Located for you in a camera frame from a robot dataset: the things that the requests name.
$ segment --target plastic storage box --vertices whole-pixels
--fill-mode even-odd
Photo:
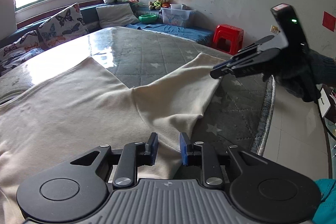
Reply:
[[[163,24],[188,28],[193,25],[196,10],[162,9]]]
[[[171,4],[170,8],[171,9],[183,10],[183,4]]]

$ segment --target electrical outlet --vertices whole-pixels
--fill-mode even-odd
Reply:
[[[271,32],[275,33],[275,34],[280,33],[279,27],[272,25],[271,26]]]

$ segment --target gray pillow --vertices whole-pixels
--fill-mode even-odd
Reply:
[[[133,14],[128,3],[96,7],[99,24],[102,29],[115,26],[126,26],[140,21]]]

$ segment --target beige shirt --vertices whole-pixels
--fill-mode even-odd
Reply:
[[[96,146],[122,149],[157,132],[154,166],[139,178],[171,178],[180,165],[179,134],[191,135],[219,80],[222,60],[199,54],[153,83],[127,88],[88,57],[0,105],[0,223],[21,223],[16,190],[24,179]]]

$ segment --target red plastic stool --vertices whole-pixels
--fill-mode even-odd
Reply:
[[[244,30],[227,24],[216,27],[212,48],[235,55],[243,47]]]

